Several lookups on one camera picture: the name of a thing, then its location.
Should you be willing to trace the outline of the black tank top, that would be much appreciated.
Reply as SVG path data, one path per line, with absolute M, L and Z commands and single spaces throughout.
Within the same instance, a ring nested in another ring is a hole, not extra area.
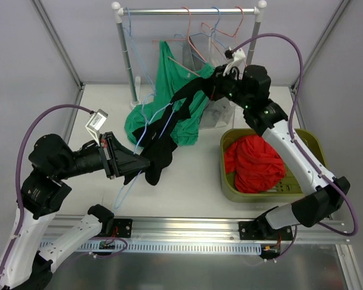
M 191 118 L 189 105 L 192 103 L 195 94 L 198 91 L 202 91 L 209 99 L 213 88 L 214 82 L 210 78 L 197 77 L 191 80 L 172 97 L 171 102 L 174 103 L 174 113 L 164 133 L 162 133 L 163 127 L 171 116 L 171 107 L 167 107 L 160 119 L 147 127 L 147 132 L 139 146 L 143 148 L 140 155 L 148 159 L 151 163 L 150 167 L 143 171 L 148 184 L 157 185 L 160 181 L 162 170 L 172 163 L 172 154 L 178 145 L 172 139 L 171 134 L 179 121 Z M 142 134 L 143 130 L 144 127 L 135 130 L 133 132 L 134 136 L 136 137 L 138 134 Z M 124 183 L 129 183 L 136 173 L 128 175 Z

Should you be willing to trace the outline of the green tank top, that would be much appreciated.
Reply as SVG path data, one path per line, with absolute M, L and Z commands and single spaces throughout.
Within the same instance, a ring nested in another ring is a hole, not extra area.
M 207 78 L 214 72 L 214 67 L 207 63 L 193 74 L 175 63 L 174 59 L 169 45 L 161 41 L 154 99 L 143 106 L 136 106 L 125 121 L 124 129 L 130 142 L 136 144 L 139 141 L 141 134 L 135 137 L 133 132 L 144 127 L 145 121 L 154 124 L 160 119 L 164 113 L 163 109 L 179 89 L 199 76 Z M 208 98 L 204 92 L 198 91 L 189 105 L 191 118 L 179 121 L 172 131 L 171 137 L 178 146 L 192 146 L 197 142 L 201 116 L 207 103 Z

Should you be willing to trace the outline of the red tank top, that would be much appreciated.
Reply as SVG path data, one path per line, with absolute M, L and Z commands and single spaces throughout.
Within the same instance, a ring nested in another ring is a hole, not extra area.
M 234 173 L 234 185 L 241 193 L 266 192 L 286 175 L 284 161 L 258 135 L 246 135 L 233 142 L 224 153 L 225 172 Z

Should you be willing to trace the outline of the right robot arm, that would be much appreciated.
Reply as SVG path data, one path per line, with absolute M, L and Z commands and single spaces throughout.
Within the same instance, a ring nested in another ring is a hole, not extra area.
M 280 229 L 294 225 L 307 228 L 338 211 L 350 189 L 346 177 L 337 178 L 320 162 L 293 130 L 280 105 L 270 99 L 271 79 L 263 66 L 250 65 L 242 74 L 236 66 L 221 65 L 209 78 L 212 100 L 223 97 L 243 109 L 245 122 L 272 146 L 288 166 L 304 194 L 292 203 L 259 215 L 249 226 L 267 240 Z

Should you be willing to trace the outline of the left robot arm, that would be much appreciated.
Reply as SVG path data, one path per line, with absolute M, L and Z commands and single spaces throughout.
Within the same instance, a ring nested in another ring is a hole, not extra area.
M 56 134 L 37 140 L 28 157 L 33 170 L 21 187 L 14 233 L 0 258 L 2 289 L 44 289 L 54 272 L 93 237 L 113 234 L 114 214 L 97 204 L 73 228 L 46 249 L 41 240 L 71 187 L 64 180 L 98 170 L 107 178 L 128 176 L 150 166 L 148 159 L 122 146 L 111 132 L 73 152 Z

